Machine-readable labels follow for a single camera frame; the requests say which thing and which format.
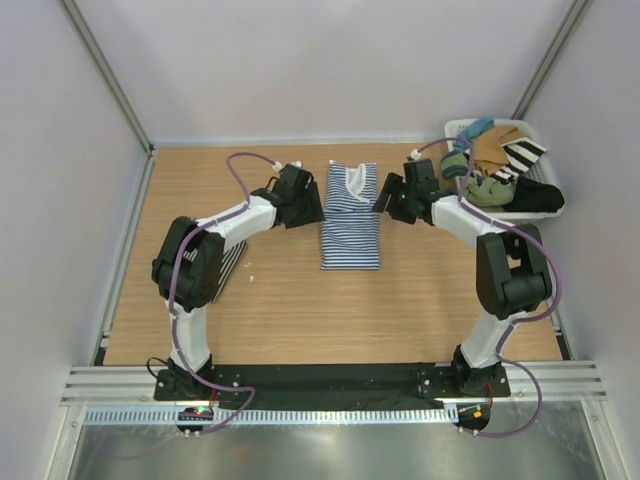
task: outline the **plastic basket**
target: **plastic basket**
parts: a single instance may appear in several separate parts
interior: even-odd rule
[[[475,119],[465,118],[464,120],[451,120],[447,122],[444,126],[444,133],[447,137],[457,137],[460,132],[462,132],[465,128],[471,125]],[[540,143],[544,145],[543,142],[540,141],[538,134],[535,132],[533,127],[529,125],[527,122],[523,122],[522,120],[508,120],[508,119],[496,119],[496,125],[513,125],[518,127],[527,136],[536,143]],[[447,146],[449,147],[449,151],[453,150],[453,142],[447,142]],[[540,160],[538,160],[531,169],[527,173],[524,174],[525,177],[530,178],[531,180],[535,180],[540,183],[547,183],[550,185],[556,185],[553,174],[550,169],[551,159],[548,153],[545,153]],[[456,186],[460,184],[460,177],[456,177]],[[490,213],[492,217],[497,218],[499,220],[505,220],[507,222],[521,224],[521,223],[530,223],[536,220],[540,220],[543,218],[557,217],[562,213],[563,208],[558,210],[557,212],[505,212],[500,208],[490,208],[483,209],[487,213]]]

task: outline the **striped garment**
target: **striped garment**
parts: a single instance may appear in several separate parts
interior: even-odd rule
[[[229,250],[227,250],[222,256],[222,267],[220,268],[220,280],[218,280],[218,293],[216,293],[215,298],[211,301],[211,303],[218,300],[218,297],[222,293],[224,286],[229,280],[229,276],[231,272],[233,272],[234,268],[244,255],[244,252],[247,251],[247,242],[242,241],[240,243],[235,244]]]
[[[513,142],[502,145],[507,154],[509,165],[501,167],[491,175],[491,178],[499,181],[503,185],[513,183],[520,175],[524,175],[547,151],[542,145],[537,144],[530,138],[521,138]],[[469,160],[469,150],[464,153]]]
[[[380,224],[375,163],[346,168],[329,162],[322,222],[322,270],[379,270]]]

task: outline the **wooden tabletop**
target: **wooden tabletop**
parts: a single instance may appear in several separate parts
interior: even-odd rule
[[[165,149],[158,154],[142,212],[106,365],[142,365],[166,358],[168,314],[151,280],[171,221],[215,215],[243,200],[225,165],[235,151],[281,163],[302,160],[324,202],[329,159],[347,166],[377,162],[378,187],[402,172],[410,144],[261,146]],[[438,167],[442,148],[428,152]],[[235,159],[250,189],[264,186],[270,166]],[[380,271],[321,271],[319,225],[275,228],[249,239],[249,249],[216,304],[208,310],[214,362],[393,363],[449,361],[473,328],[475,253],[425,223],[381,218]],[[557,360],[549,320],[519,327],[506,349],[517,360]]]

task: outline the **white panel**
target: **white panel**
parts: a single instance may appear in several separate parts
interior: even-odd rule
[[[544,240],[565,278],[571,345],[598,364],[638,451],[640,3],[594,2],[527,120],[567,197]]]
[[[62,10],[0,6],[0,465],[35,478],[88,360],[142,150]]]
[[[569,0],[80,0],[156,142],[394,139],[516,107]]]

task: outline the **orange cloth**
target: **orange cloth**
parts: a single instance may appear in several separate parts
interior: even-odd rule
[[[509,164],[502,145],[526,137],[518,127],[511,125],[501,125],[487,130],[473,141],[476,169],[485,177],[493,175],[501,167]]]

